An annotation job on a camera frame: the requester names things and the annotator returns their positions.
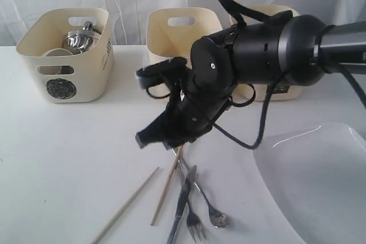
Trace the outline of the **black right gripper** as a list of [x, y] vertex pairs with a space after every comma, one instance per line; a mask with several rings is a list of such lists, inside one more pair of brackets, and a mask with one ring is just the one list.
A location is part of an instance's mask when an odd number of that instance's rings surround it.
[[162, 143], [167, 150], [211, 131], [213, 122], [229, 106], [232, 87], [224, 90], [189, 91], [181, 82], [175, 83], [166, 109], [146, 128], [135, 134], [140, 149], [151, 143]]

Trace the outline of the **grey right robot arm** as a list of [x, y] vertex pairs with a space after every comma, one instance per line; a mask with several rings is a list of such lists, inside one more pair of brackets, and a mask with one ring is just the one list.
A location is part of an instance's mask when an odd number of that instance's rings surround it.
[[326, 25], [312, 15], [282, 15], [256, 25], [233, 25], [196, 40], [189, 58], [173, 57], [137, 70], [144, 90], [164, 84], [169, 94], [165, 110], [136, 133], [136, 142], [141, 148], [161, 143], [167, 149], [192, 143], [217, 128], [217, 119], [234, 105], [238, 85], [268, 85], [258, 136], [253, 144], [243, 144], [255, 149], [278, 85], [311, 86], [332, 73], [342, 74], [365, 102], [355, 80], [365, 73], [365, 22]]

